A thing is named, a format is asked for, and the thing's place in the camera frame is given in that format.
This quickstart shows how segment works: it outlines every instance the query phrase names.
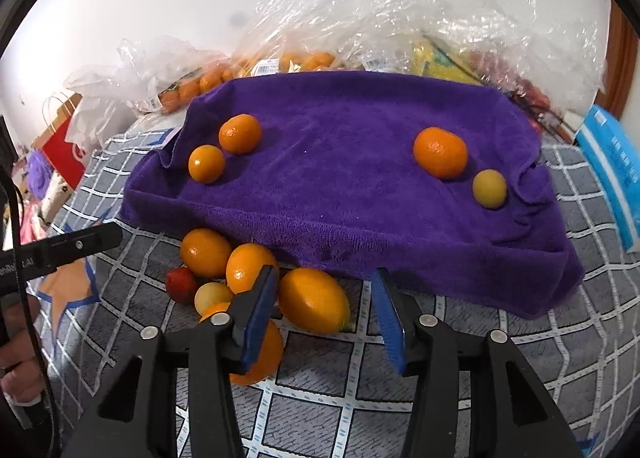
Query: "blue gripper pad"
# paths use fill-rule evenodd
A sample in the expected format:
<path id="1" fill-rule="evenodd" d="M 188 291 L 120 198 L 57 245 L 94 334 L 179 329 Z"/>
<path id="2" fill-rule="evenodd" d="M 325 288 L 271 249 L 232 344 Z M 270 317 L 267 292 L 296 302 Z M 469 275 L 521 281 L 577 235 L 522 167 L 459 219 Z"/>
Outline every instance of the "blue gripper pad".
<path id="1" fill-rule="evenodd" d="M 371 297 L 373 307 L 378 315 L 378 325 L 382 338 L 385 340 L 386 356 L 400 375 L 404 373 L 406 361 L 404 359 L 404 330 L 393 301 L 386 288 L 388 279 L 386 269 L 377 269 L 371 278 Z"/>
<path id="2" fill-rule="evenodd" d="M 239 338 L 242 339 L 240 363 L 245 372 L 249 371 L 251 365 L 258 359 L 267 324 L 271 313 L 273 313 L 279 277 L 278 269 L 272 266 L 263 266 L 255 280 L 254 287 L 249 292 L 245 292 L 253 296 L 251 299 L 253 299 L 254 308 L 244 324 L 244 329 L 241 325 L 234 326 L 234 339 L 236 342 L 240 342 Z"/>

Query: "blue and white packaging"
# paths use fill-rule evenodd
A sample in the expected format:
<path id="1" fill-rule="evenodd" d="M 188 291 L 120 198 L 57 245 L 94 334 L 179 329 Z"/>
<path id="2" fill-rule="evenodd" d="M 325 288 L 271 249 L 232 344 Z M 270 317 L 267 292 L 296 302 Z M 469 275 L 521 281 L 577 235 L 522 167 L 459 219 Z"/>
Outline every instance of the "blue and white packaging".
<path id="1" fill-rule="evenodd" d="M 640 157 L 620 122 L 593 105 L 575 139 L 604 188 L 626 251 L 640 251 Z"/>

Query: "human hand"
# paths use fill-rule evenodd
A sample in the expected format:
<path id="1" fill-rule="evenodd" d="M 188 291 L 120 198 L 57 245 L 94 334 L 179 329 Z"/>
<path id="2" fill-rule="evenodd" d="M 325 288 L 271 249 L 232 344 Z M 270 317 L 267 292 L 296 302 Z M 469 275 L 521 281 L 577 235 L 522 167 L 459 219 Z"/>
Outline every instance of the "human hand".
<path id="1" fill-rule="evenodd" d="M 35 320 L 40 313 L 40 303 L 33 295 L 29 296 L 29 310 Z M 0 368 L 15 367 L 0 379 L 0 389 L 16 402 L 30 402 L 42 392 L 44 377 L 31 346 L 21 303 L 8 308 L 3 316 L 7 331 L 14 335 L 0 347 Z"/>

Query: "purple fabric tray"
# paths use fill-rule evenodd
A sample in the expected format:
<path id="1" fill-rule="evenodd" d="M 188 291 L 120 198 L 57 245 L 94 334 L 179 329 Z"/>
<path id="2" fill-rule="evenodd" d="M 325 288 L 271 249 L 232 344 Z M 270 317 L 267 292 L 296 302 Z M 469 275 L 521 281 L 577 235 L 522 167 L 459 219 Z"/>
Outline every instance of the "purple fabric tray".
<path id="1" fill-rule="evenodd" d="M 220 125 L 242 112 L 262 124 L 256 152 L 227 157 L 216 183 L 192 181 L 191 151 L 217 144 Z M 414 138 L 430 126 L 468 145 L 455 181 L 414 161 Z M 121 216 L 176 236 L 208 226 L 363 279 L 386 266 L 405 287 L 531 318 L 582 279 L 539 152 L 522 112 L 493 89 L 362 72 L 245 78 L 191 104 L 180 134 L 135 167 Z M 471 192 L 486 168 L 509 184 L 498 211 Z"/>

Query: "checkered tablecloth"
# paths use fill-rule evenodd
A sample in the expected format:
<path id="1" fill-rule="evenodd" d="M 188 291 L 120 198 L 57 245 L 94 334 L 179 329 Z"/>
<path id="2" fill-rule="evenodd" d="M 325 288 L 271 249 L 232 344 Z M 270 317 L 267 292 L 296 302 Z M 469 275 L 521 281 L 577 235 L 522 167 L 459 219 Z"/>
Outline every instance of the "checkered tablecloth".
<path id="1" fill-rule="evenodd" d="M 95 153 L 52 234 L 116 217 L 130 171 L 167 132 L 113 138 Z M 574 430 L 586 456 L 603 457 L 640 407 L 636 329 L 640 259 L 623 253 L 606 197 L 582 154 L 545 145 L 567 235 L 587 272 L 561 307 L 534 321 L 461 300 L 416 295 L 423 312 L 453 329 L 484 335 L 500 328 L 519 345 Z M 167 271 L 181 264 L 179 241 L 119 222 L 122 244 L 88 258 L 94 294 L 52 326 L 50 304 L 38 328 L 63 422 L 63 440 L 132 337 L 147 325 L 177 330 L 196 323 L 194 309 L 164 292 Z M 233 387 L 248 456 L 385 458 L 400 453 L 415 378 L 387 363 L 370 284 L 342 281 L 352 308 L 350 332 L 318 336 L 276 322 L 286 343 L 277 374 L 254 387 Z M 37 290 L 39 283 L 32 283 Z M 178 373 L 178 454 L 191 456 L 187 371 Z M 460 377 L 457 457 L 468 454 L 470 383 Z"/>

